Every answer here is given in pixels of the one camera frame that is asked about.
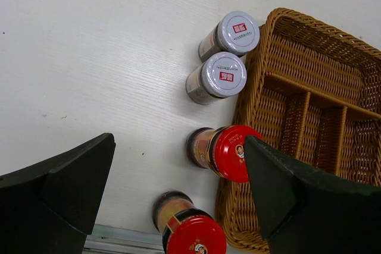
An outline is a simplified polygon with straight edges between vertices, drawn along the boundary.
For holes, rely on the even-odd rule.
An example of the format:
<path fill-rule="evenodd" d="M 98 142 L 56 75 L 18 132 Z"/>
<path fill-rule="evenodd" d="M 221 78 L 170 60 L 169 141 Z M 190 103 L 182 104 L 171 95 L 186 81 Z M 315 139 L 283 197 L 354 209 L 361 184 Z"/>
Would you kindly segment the red lid sauce jar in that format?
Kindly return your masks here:
<path fill-rule="evenodd" d="M 162 235 L 165 253 L 227 253 L 223 229 L 183 192 L 171 190 L 157 197 L 152 222 Z"/>
<path fill-rule="evenodd" d="M 198 168 L 209 169 L 221 178 L 247 183 L 243 148 L 246 136 L 262 138 L 259 132 L 245 125 L 199 128 L 187 138 L 187 158 Z"/>

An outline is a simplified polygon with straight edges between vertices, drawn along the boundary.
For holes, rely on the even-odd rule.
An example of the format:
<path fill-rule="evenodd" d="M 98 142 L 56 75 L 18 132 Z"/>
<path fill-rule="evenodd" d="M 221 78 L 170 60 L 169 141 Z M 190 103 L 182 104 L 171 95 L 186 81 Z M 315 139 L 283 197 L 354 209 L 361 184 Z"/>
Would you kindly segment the white lid jar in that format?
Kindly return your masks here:
<path fill-rule="evenodd" d="M 230 52 L 218 52 L 188 75 L 186 92 L 197 104 L 208 105 L 237 95 L 246 80 L 242 60 Z"/>
<path fill-rule="evenodd" d="M 242 57 L 254 50 L 259 41 L 260 29 L 251 15 L 245 11 L 232 11 L 201 40 L 198 53 L 202 62 L 218 52 Z"/>

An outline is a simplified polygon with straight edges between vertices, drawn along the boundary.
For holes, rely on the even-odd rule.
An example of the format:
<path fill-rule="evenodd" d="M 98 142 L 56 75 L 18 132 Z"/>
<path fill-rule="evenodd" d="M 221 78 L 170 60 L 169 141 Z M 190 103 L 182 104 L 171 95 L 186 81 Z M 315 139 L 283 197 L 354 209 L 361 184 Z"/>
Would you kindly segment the brown wicker basket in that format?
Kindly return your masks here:
<path fill-rule="evenodd" d="M 305 164 L 380 188 L 380 51 L 288 8 L 273 10 L 260 32 L 233 123 Z M 215 213 L 232 247 L 271 253 L 250 182 L 221 179 Z"/>

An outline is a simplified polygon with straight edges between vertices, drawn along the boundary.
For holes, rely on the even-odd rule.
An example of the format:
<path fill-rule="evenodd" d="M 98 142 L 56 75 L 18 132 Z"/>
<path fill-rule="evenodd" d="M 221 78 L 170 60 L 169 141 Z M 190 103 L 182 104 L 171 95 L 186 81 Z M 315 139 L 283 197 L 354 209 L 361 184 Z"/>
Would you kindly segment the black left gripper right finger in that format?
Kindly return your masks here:
<path fill-rule="evenodd" d="M 245 162 L 271 253 L 379 253 L 380 188 L 305 164 L 254 136 Z"/>

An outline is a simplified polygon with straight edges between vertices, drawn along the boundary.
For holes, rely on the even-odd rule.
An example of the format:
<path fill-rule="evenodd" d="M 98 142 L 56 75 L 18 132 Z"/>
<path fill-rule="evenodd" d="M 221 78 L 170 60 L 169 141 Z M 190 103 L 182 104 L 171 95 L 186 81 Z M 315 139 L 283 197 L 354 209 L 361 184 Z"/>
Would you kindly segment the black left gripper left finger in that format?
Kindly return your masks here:
<path fill-rule="evenodd" d="M 103 133 L 1 176 L 1 253 L 82 253 L 115 151 Z"/>

